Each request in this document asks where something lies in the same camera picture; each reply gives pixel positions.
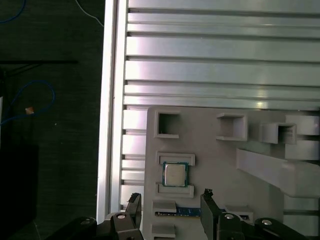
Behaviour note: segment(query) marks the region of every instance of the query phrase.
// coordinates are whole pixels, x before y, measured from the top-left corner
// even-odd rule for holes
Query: dark floor
[[[0,0],[0,20],[14,15],[22,1]],[[103,21],[104,0],[79,2]],[[10,100],[32,80],[48,81],[56,93],[48,112],[1,128],[2,144],[29,143],[39,148],[34,222],[41,239],[76,217],[96,215],[102,48],[103,28],[74,0],[28,0],[19,18],[0,24],[0,61],[79,61],[76,65],[43,65],[6,79]],[[1,66],[7,70],[17,67]],[[23,114],[31,106],[37,111],[50,100],[50,90],[34,84],[18,98],[13,114]],[[34,223],[11,239],[38,239]]]

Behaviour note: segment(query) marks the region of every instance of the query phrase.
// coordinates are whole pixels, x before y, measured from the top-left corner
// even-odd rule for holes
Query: dark background
[[[22,2],[0,0],[0,20],[15,15]],[[104,0],[79,2],[104,21]],[[4,109],[8,107],[8,99],[11,101],[32,80],[49,82],[56,93],[55,103],[46,113],[1,127],[2,148],[17,145],[17,152],[21,153],[12,157],[11,167],[2,165],[12,176],[6,184],[12,183],[17,172],[24,172],[26,179],[28,174],[38,174],[34,222],[41,239],[76,217],[96,215],[103,31],[74,0],[27,0],[19,18],[0,24],[0,61],[79,61],[74,65],[43,65],[5,80]],[[10,70],[19,66],[1,67]],[[27,107],[37,111],[51,97],[45,85],[31,85],[17,99],[12,114],[24,114]],[[20,149],[26,145],[36,146],[37,154]],[[23,205],[28,196],[19,187],[14,189],[21,194],[19,200]],[[17,220],[23,218],[13,210],[12,215]],[[38,239],[34,223],[27,224],[11,239]]]

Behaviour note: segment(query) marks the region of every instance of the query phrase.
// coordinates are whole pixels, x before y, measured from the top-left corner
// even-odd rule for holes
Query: gray floor
[[[1,0],[0,19],[17,12],[21,2]],[[104,0],[80,3],[104,19]],[[96,215],[103,28],[74,0],[28,0],[18,19],[0,24],[0,36],[0,60],[79,61],[44,65],[7,82],[10,98],[31,80],[48,81],[56,92],[48,112],[16,120],[6,131],[3,127],[13,139],[22,136],[39,146],[35,223],[45,239],[76,217]],[[37,110],[50,99],[50,90],[35,84],[23,92],[13,112],[23,113],[30,106]],[[27,225],[12,239],[37,239],[35,226]]]

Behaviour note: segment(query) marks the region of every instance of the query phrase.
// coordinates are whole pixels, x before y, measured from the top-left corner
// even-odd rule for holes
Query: square holder
[[[286,122],[262,123],[259,130],[259,141],[268,144],[296,144],[297,125]]]
[[[220,128],[216,136],[217,140],[223,141],[247,141],[248,119],[246,114],[220,113],[216,116]]]
[[[156,111],[154,123],[154,137],[164,139],[178,139],[177,129],[180,125],[179,112]]]

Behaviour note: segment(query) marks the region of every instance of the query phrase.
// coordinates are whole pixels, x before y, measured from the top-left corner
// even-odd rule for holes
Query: black clamp
[[[201,195],[201,223],[208,240],[308,240],[304,235],[273,218],[259,218],[254,225],[230,212],[222,212],[211,189]]]
[[[99,225],[94,218],[78,217],[46,240],[144,240],[141,194],[133,193],[125,212],[110,213]]]

